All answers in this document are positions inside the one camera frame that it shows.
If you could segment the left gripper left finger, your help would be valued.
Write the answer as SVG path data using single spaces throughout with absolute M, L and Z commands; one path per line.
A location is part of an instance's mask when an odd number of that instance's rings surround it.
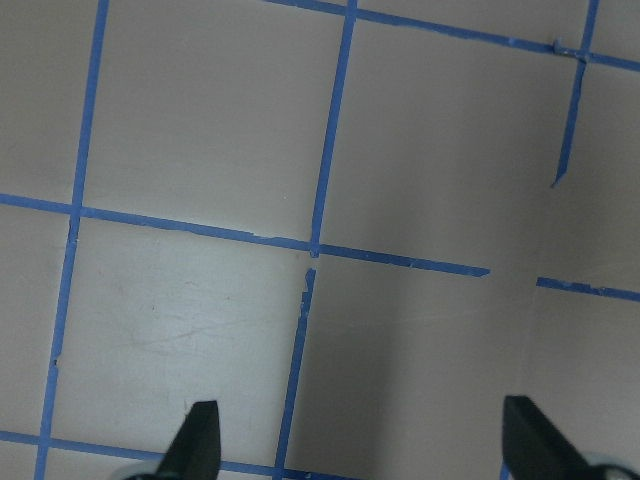
M 221 433 L 218 403 L 193 404 L 166 451 L 156 479 L 215 480 L 221 467 Z

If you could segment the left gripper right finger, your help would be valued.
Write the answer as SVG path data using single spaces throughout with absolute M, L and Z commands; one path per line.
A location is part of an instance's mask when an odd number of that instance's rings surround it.
M 512 479 L 589 479 L 590 465 L 527 396 L 502 406 L 502 456 Z

